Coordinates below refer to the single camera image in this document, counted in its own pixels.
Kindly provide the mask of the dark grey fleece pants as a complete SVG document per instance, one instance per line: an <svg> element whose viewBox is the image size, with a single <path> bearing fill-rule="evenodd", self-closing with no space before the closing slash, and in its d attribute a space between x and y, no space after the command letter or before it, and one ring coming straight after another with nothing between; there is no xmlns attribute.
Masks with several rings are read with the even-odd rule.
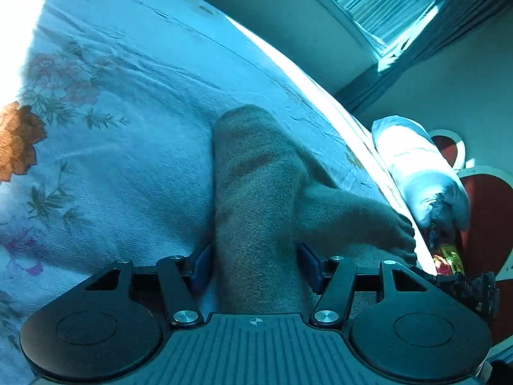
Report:
<svg viewBox="0 0 513 385"><path fill-rule="evenodd" d="M213 131L217 302L230 314L307 313L297 246L373 266L416 264L414 228L390 205L340 189L269 112L244 105Z"/></svg>

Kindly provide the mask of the red heart shaped headboard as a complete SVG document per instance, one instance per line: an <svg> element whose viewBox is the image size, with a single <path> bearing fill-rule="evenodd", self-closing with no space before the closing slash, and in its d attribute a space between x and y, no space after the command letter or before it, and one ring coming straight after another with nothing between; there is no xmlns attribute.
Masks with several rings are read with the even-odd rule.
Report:
<svg viewBox="0 0 513 385"><path fill-rule="evenodd" d="M465 143L454 131L432 130L430 137L469 197L469 230L457 237L463 267L470 276L489 271L496 276L500 304L491 335L501 351L512 345L512 176L467 160Z"/></svg>

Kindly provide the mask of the floral white bed sheet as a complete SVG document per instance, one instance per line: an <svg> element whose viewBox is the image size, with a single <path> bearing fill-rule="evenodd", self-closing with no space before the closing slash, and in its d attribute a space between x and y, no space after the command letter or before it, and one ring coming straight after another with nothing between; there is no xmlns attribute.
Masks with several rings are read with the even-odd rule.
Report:
<svg viewBox="0 0 513 385"><path fill-rule="evenodd" d="M412 219L369 133L203 0L1 0L1 381L23 322L117 260L215 243L213 131L266 110L345 191Z"/></svg>

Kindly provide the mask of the blue window curtain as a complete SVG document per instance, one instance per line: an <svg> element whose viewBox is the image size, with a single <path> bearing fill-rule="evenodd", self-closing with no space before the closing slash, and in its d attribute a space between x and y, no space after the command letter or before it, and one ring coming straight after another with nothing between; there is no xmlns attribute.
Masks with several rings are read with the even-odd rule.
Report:
<svg viewBox="0 0 513 385"><path fill-rule="evenodd" d="M382 60L335 94L351 113L360 113L386 93L408 69L436 56L493 17L512 0L436 0Z"/></svg>

